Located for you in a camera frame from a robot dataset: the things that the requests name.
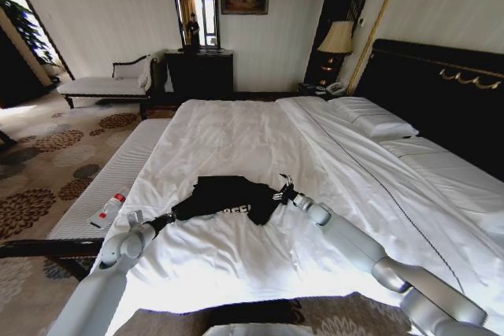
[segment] dark headboard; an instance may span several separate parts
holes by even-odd
[[[354,96],[504,181],[504,54],[377,39]]]

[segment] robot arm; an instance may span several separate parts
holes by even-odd
[[[174,220],[164,214],[143,223],[141,212],[128,214],[130,230],[105,243],[99,265],[79,283],[48,336],[104,335],[126,288],[126,274],[159,231]]]
[[[290,198],[357,268],[372,274],[389,290],[406,294],[401,309],[424,334],[494,335],[482,327],[487,313],[430,271],[391,259],[380,243],[326,204],[316,204],[297,192]]]

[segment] water bottle cap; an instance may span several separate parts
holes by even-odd
[[[115,193],[113,197],[121,202],[126,201],[126,197],[123,196],[121,193]]]

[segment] upholstered bench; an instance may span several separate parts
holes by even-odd
[[[83,77],[60,85],[57,91],[65,97],[70,109],[74,108],[73,98],[138,100],[140,115],[145,120],[147,102],[164,91],[168,78],[165,51],[159,50],[131,62],[114,62],[111,78]]]
[[[108,231],[91,226],[87,218],[101,209],[122,186],[133,185],[168,123],[167,119],[141,122],[54,226],[46,240],[6,242],[0,245],[0,258],[45,256],[76,278],[83,279],[87,269],[75,259],[97,256]]]

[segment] floral carpet pattern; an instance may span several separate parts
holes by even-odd
[[[135,103],[76,99],[69,109],[51,93],[0,109],[0,129],[18,143],[0,153],[0,242],[44,239],[141,121]],[[174,109],[148,111],[171,118]],[[90,266],[92,259],[83,259]],[[42,257],[0,260],[2,335],[45,335],[77,281]],[[398,308],[360,294],[206,309],[185,315],[138,311],[117,334],[201,335],[225,323],[293,323],[320,335],[400,335],[410,324]]]

